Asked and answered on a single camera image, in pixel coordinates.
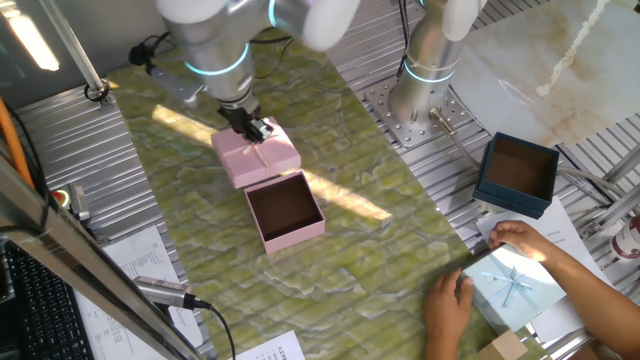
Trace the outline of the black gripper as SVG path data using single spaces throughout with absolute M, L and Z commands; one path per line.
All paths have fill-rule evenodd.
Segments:
M 229 122 L 234 131 L 243 131 L 243 136 L 250 142 L 262 143 L 263 135 L 270 135 L 273 132 L 273 127 L 268 122 L 254 119 L 254 114 L 242 107 L 229 109 L 221 106 L 218 113 Z M 251 121 L 254 128 L 249 128 Z

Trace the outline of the person's left hand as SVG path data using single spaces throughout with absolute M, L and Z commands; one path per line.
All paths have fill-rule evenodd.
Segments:
M 441 275 L 426 297 L 424 318 L 428 342 L 457 349 L 472 310 L 473 281 L 461 280 L 460 268 Z

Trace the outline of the person's right hand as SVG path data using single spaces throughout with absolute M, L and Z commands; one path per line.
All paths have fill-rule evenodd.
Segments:
M 502 245 L 514 247 L 521 255 L 543 262 L 552 253 L 553 244 L 523 221 L 498 222 L 490 232 L 489 248 Z

